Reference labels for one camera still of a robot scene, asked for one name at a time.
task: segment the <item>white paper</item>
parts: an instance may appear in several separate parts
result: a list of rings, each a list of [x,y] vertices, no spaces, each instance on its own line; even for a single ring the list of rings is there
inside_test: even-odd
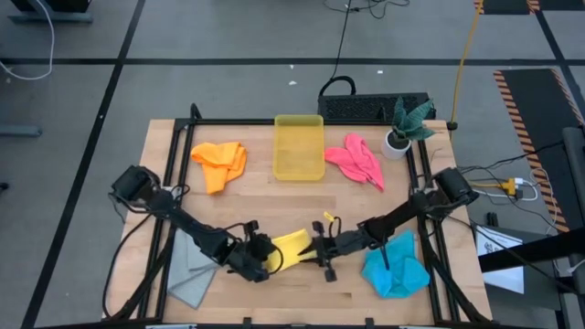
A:
[[[502,248],[493,243],[490,239],[497,241],[500,245],[506,248],[512,248],[522,244],[522,240],[510,237],[506,234],[496,232],[489,228],[477,227],[475,233],[475,247],[477,248],[477,256],[482,256],[487,253],[499,251]],[[484,282],[494,285],[512,292],[524,293],[524,268],[517,267],[512,269],[491,271],[484,273]]]

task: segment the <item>cloth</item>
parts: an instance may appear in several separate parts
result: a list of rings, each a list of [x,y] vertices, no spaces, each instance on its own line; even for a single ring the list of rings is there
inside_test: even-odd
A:
[[[279,271],[284,271],[290,268],[292,265],[300,263],[302,260],[309,260],[317,256],[316,251],[307,252],[303,255],[299,255],[301,251],[311,245],[313,238],[309,235],[306,229],[299,229],[296,232],[287,234],[276,239],[272,239],[272,243],[278,247],[282,252],[275,250],[272,254],[268,255],[268,259],[264,261],[264,267],[267,271],[276,271],[279,266]]]
[[[339,165],[347,178],[360,183],[369,182],[384,191],[384,176],[380,162],[367,148],[366,141],[356,133],[345,138],[346,148],[330,147],[325,150],[325,160]]]
[[[193,239],[178,229],[175,233],[166,292],[196,309],[217,268],[218,265],[213,260],[201,253]]]
[[[414,235],[404,231],[386,244],[389,270],[382,252],[372,250],[366,255],[362,276],[382,298],[406,298],[429,285],[430,276],[414,255]]]
[[[213,194],[244,172],[247,155],[239,142],[201,143],[191,150],[191,159],[203,166],[207,193]]]

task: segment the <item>yellow container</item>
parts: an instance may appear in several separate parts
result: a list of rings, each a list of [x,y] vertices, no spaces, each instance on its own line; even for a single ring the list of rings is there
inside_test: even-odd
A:
[[[315,181],[325,174],[321,115],[277,115],[274,118],[272,172],[279,180]]]

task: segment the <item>green plant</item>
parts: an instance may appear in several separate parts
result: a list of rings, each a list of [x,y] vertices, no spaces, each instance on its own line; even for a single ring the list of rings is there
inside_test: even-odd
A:
[[[428,100],[407,114],[406,109],[404,109],[404,101],[402,97],[399,97],[394,105],[394,118],[392,119],[395,138],[397,140],[422,141],[433,136],[435,132],[422,125],[422,121],[431,109],[432,100]]]

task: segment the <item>gray floor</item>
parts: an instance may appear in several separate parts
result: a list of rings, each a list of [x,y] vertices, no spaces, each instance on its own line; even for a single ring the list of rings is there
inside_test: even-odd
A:
[[[343,7],[343,2],[330,0]],[[94,0],[89,26],[56,29],[56,58],[115,58],[136,0]],[[15,26],[0,5],[0,57],[44,58],[48,29]],[[585,12],[546,12],[567,58],[585,58]],[[333,58],[344,15],[308,0],[147,0],[129,58]],[[458,58],[473,19],[473,3],[413,0],[389,7],[383,20],[351,15],[346,58]],[[470,58],[554,58],[534,16],[481,16]],[[16,66],[35,75],[43,66]],[[100,107],[111,66],[58,65],[45,80],[18,81],[0,75],[0,122],[34,123],[39,139],[0,138],[0,181],[12,184],[0,196],[0,327],[22,321],[48,246]],[[138,162],[153,118],[186,116],[196,102],[208,118],[266,118],[280,113],[315,113],[316,95],[332,66],[125,66],[113,95],[90,170],[80,194],[37,325],[96,321],[101,289],[122,225],[106,196],[114,178]],[[509,67],[467,67],[459,99],[460,129],[454,149],[460,165],[488,165],[521,153],[493,71]],[[342,66],[359,93],[428,92],[448,119],[454,66]],[[585,88],[585,67],[571,68]],[[335,86],[332,93],[347,93]],[[528,176],[518,161],[502,176]],[[524,207],[546,215],[541,202]],[[507,228],[544,232],[546,224],[514,207],[495,208],[481,199],[469,207],[482,220],[496,211]],[[494,316],[505,324],[555,327],[551,311],[510,304],[490,290]]]

